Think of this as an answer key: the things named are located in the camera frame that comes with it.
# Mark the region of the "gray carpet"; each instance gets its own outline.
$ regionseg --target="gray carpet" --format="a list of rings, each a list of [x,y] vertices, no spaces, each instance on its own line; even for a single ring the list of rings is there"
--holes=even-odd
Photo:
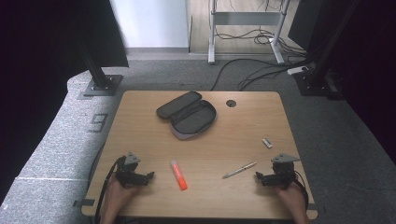
[[[209,91],[227,62],[133,59],[130,68],[104,69],[107,75],[123,75],[112,97],[81,97],[90,74],[71,78],[64,105],[1,205],[0,222],[89,223],[73,204],[85,196],[92,163],[106,141],[122,94],[128,90]],[[263,66],[251,61],[231,63],[214,91],[238,91],[237,84]],[[318,206],[319,216],[312,223],[396,223],[396,167],[347,102],[303,97],[286,72],[260,79],[245,91],[280,94]]]

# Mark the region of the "silver pen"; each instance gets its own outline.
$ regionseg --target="silver pen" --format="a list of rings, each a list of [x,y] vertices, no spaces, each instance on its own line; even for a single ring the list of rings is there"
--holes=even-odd
[[[245,171],[248,168],[251,168],[251,167],[255,166],[256,164],[257,164],[257,162],[254,161],[254,162],[249,163],[248,165],[244,165],[241,168],[239,168],[239,169],[237,169],[235,171],[232,171],[232,172],[228,173],[227,175],[224,175],[223,179],[228,178],[228,177],[233,176],[233,175],[237,175],[237,174],[241,173],[242,171]]]

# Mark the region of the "power strip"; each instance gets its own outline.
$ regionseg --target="power strip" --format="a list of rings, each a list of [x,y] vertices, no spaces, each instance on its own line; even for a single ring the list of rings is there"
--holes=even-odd
[[[302,72],[305,72],[305,71],[308,71],[308,70],[309,70],[309,68],[306,67],[306,66],[295,67],[295,68],[289,69],[288,70],[288,74],[289,75],[294,75],[294,74],[302,73]]]

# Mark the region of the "wooden table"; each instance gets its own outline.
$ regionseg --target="wooden table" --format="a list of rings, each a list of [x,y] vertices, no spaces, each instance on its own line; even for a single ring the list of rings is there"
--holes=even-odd
[[[147,187],[122,210],[129,217],[210,217],[290,219],[290,214],[270,187],[263,187],[255,172],[273,173],[271,159],[280,153],[299,157],[290,126],[276,92],[199,91],[218,111],[217,120],[204,133],[178,140],[170,122],[156,109],[184,91],[127,91],[114,119],[83,206],[94,216],[101,187],[114,161],[128,151],[141,159],[138,174],[154,171]],[[230,107],[227,101],[234,100]],[[269,149],[262,139],[273,144]],[[188,189],[181,191],[169,162],[177,160]],[[257,165],[227,179],[241,166]],[[304,178],[310,203],[314,203],[302,163],[294,163]],[[316,210],[308,210],[316,218]]]

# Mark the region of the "human hand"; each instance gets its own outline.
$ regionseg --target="human hand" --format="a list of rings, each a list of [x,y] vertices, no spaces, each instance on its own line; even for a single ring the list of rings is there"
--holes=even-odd
[[[101,217],[101,224],[114,223],[119,211],[131,201],[132,197],[141,189],[140,186],[124,188],[119,180],[112,175],[107,183],[104,212]]]
[[[273,187],[279,200],[291,213],[296,224],[308,224],[309,219],[305,212],[305,198],[300,187],[291,182],[286,188],[280,186]]]

